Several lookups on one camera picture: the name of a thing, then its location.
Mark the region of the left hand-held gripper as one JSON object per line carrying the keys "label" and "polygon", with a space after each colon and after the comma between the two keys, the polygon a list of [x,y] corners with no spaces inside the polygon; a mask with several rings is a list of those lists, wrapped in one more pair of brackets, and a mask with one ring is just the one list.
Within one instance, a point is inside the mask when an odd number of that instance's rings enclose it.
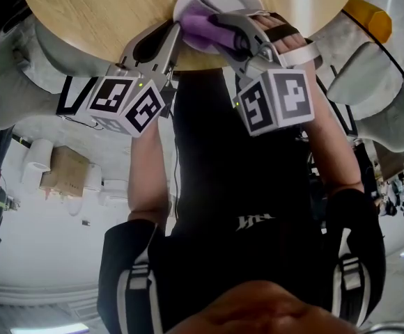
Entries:
{"label": "left hand-held gripper", "polygon": [[111,64],[97,80],[86,112],[108,131],[140,137],[165,107],[161,91],[176,65],[180,44],[180,23],[172,19],[135,36],[123,51],[123,62],[134,64]]}

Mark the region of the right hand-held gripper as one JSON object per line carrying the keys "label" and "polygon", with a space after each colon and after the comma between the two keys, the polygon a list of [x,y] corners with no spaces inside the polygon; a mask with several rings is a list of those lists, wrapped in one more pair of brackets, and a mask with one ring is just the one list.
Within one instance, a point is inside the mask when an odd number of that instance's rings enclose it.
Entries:
{"label": "right hand-held gripper", "polygon": [[220,44],[219,55],[240,77],[240,91],[233,98],[250,136],[258,136],[301,125],[314,120],[313,102],[306,71],[300,66],[314,60],[314,43],[310,42],[287,54],[278,54],[265,43],[256,56],[249,46],[269,42],[267,34],[254,20],[269,12],[227,12],[210,16],[218,27],[233,32],[232,49]]}

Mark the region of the purple cloth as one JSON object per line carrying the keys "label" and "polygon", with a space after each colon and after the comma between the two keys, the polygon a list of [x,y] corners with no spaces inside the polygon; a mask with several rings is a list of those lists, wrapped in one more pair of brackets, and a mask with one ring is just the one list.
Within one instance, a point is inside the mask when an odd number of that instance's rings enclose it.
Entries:
{"label": "purple cloth", "polygon": [[183,30],[183,40],[193,49],[204,53],[212,53],[217,45],[239,50],[242,38],[226,27],[215,25],[210,21],[217,14],[202,0],[192,0],[182,11],[179,23]]}

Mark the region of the person's right forearm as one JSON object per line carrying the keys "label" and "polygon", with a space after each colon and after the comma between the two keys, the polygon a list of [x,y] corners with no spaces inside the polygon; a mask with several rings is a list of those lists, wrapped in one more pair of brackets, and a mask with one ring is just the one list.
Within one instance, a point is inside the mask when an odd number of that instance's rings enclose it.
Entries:
{"label": "person's right forearm", "polygon": [[311,91],[314,119],[304,124],[313,159],[328,195],[344,189],[364,190],[357,158],[326,97],[316,83],[313,63],[302,66]]}

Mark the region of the person's left forearm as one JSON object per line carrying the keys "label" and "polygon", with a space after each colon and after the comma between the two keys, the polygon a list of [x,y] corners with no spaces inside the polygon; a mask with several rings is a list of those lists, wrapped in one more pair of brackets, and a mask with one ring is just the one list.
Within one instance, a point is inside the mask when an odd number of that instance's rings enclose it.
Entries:
{"label": "person's left forearm", "polygon": [[133,138],[127,187],[128,219],[147,220],[166,227],[169,192],[158,124],[154,122],[139,138]]}

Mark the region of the person's right hand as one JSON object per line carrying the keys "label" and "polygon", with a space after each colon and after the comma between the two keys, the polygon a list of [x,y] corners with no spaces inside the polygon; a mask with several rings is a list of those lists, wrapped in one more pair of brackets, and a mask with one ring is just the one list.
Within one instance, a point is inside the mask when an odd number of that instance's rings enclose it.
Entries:
{"label": "person's right hand", "polygon": [[[263,31],[286,25],[286,23],[282,19],[273,17],[271,15],[255,15],[252,17],[252,19]],[[299,33],[294,33],[273,42],[273,45],[276,47],[277,51],[280,54],[284,54],[286,52],[299,49],[307,45],[307,43],[306,40]],[[303,65],[301,65],[301,68],[306,71],[313,71],[313,73],[316,73],[314,61],[304,63]]]}

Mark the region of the person's black trousers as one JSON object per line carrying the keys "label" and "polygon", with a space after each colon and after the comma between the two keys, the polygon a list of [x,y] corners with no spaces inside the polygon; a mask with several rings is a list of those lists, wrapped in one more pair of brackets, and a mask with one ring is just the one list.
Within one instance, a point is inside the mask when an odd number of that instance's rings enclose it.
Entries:
{"label": "person's black trousers", "polygon": [[180,164],[175,231],[198,232],[239,216],[312,219],[301,129],[250,136],[222,70],[180,73],[173,128]]}

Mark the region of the yellow plastic stool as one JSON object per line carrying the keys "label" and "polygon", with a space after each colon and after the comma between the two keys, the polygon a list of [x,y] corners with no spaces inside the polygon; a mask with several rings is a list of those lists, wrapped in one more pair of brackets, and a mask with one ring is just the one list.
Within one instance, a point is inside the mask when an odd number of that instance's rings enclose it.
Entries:
{"label": "yellow plastic stool", "polygon": [[349,0],[343,10],[382,44],[392,34],[392,20],[381,8],[365,0]]}

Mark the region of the brown cardboard box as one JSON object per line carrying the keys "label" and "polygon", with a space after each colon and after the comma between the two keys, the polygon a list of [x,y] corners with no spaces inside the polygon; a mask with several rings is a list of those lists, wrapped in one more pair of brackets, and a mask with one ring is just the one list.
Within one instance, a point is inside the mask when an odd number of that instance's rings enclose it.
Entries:
{"label": "brown cardboard box", "polygon": [[41,178],[40,188],[82,197],[89,160],[67,146],[52,150],[50,171]]}

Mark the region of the white cylindrical roll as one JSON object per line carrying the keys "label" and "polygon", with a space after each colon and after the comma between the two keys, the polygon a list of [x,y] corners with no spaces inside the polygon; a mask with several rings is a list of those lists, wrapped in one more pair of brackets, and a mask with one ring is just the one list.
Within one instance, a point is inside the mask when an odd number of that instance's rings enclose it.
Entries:
{"label": "white cylindrical roll", "polygon": [[24,163],[33,164],[39,169],[50,168],[53,148],[54,144],[47,139],[39,138],[34,140],[24,158]]}
{"label": "white cylindrical roll", "polygon": [[39,189],[42,175],[51,168],[38,162],[26,163],[22,169],[21,183],[27,193],[34,193]]}

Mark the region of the person's black t-shirt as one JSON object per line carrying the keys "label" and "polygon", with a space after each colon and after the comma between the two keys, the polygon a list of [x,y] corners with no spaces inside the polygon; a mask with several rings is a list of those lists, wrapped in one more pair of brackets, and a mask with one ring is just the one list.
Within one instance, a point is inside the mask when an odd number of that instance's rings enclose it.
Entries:
{"label": "person's black t-shirt", "polygon": [[278,284],[305,303],[362,324],[382,298],[386,255],[378,213],[362,192],[327,202],[326,228],[268,214],[166,236],[133,220],[104,236],[98,313],[110,334],[168,331],[242,283]]}

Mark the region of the dark hanging clothes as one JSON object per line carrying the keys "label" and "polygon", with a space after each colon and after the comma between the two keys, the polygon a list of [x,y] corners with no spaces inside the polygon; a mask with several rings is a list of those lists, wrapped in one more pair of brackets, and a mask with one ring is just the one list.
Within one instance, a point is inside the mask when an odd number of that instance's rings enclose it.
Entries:
{"label": "dark hanging clothes", "polygon": [[380,201],[377,205],[379,215],[404,217],[404,172],[394,176],[390,181],[383,182],[380,188]]}

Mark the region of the grey upholstered chair black frame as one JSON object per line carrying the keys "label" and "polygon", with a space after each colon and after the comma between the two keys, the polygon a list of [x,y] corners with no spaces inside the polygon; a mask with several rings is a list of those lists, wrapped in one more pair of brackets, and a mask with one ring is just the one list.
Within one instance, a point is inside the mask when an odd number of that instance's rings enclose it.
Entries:
{"label": "grey upholstered chair black frame", "polygon": [[327,98],[350,107],[357,138],[404,152],[404,76],[374,42],[357,48],[335,76]]}
{"label": "grey upholstered chair black frame", "polygon": [[59,94],[41,88],[23,72],[23,63],[30,61],[19,44],[26,31],[32,33],[42,56],[66,76],[98,77],[109,68],[109,61],[73,47],[34,16],[8,32],[0,31],[0,130],[31,116],[54,116],[59,105]]}

